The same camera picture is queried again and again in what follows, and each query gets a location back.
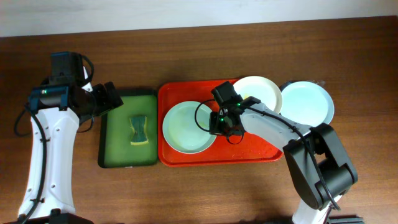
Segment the light blue round plate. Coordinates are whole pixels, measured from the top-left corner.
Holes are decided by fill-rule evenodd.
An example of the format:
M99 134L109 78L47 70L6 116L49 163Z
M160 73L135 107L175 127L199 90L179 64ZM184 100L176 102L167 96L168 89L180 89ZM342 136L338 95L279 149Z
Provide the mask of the light blue round plate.
M323 87L313 82L300 81L291 83L282 90L280 114L297 123L315 127L331 123L335 106Z

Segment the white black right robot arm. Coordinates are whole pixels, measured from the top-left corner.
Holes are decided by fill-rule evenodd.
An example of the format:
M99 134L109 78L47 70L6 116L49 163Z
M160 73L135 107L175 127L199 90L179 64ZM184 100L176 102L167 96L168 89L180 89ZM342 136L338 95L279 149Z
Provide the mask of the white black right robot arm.
M282 151L300 196L291 223L363 223L360 217L331 217L337 201L358 181L348 153L328 124L310 127L270 110L257 98L215 96L220 107L210 116L210 132L230 137L259 136Z

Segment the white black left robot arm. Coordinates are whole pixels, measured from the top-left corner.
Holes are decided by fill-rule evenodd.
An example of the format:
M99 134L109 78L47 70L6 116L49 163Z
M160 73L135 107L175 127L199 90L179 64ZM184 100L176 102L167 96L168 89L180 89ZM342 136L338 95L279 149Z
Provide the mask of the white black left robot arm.
M35 87L24 109L32 123L29 179L16 223L89 223L75 213L72 160L80 119L123 105L113 82Z

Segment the light green round plate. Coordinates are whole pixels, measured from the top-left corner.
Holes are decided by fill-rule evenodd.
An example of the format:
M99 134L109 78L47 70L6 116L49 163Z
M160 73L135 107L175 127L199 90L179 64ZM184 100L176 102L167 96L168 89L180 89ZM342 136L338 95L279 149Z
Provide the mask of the light green round plate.
M197 101L184 101L172 107L162 123L162 133L167 144L183 154L197 154L208 149L216 139L215 135L200 129L197 123L209 130L212 110L207 105L199 106Z

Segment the yellow green scrub sponge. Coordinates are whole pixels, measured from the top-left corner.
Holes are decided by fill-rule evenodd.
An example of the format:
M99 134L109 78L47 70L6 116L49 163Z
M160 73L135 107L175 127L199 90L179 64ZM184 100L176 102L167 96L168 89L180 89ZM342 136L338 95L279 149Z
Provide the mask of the yellow green scrub sponge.
M137 115L129 118L130 128L132 131L131 145L140 146L149 143L147 136L147 117Z

